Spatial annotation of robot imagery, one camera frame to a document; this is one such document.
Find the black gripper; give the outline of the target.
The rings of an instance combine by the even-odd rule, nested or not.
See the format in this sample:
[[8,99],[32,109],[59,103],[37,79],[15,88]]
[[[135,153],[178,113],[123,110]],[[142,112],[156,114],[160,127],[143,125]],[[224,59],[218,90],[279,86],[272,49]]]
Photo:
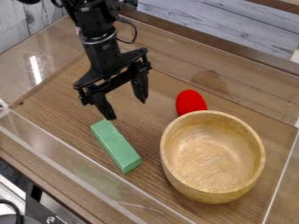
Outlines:
[[114,59],[102,59],[107,65],[100,65],[92,60],[95,63],[88,72],[73,84],[82,103],[84,105],[95,103],[98,110],[108,120],[116,120],[118,117],[104,94],[127,82],[131,82],[135,97],[146,103],[148,72],[152,69],[147,53],[146,48],[120,53]]

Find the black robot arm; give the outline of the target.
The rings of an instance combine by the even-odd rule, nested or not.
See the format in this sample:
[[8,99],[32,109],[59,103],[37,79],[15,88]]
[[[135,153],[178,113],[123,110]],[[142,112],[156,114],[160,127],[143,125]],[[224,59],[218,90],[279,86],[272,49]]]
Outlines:
[[73,84],[82,104],[95,105],[103,116],[115,120],[118,116],[107,94],[130,82],[135,97],[146,103],[152,69],[146,48],[120,52],[118,42],[134,44],[136,41],[136,37],[131,41],[120,39],[115,27],[116,21],[134,25],[119,17],[127,0],[51,0],[51,3],[67,11],[88,56],[90,69]]

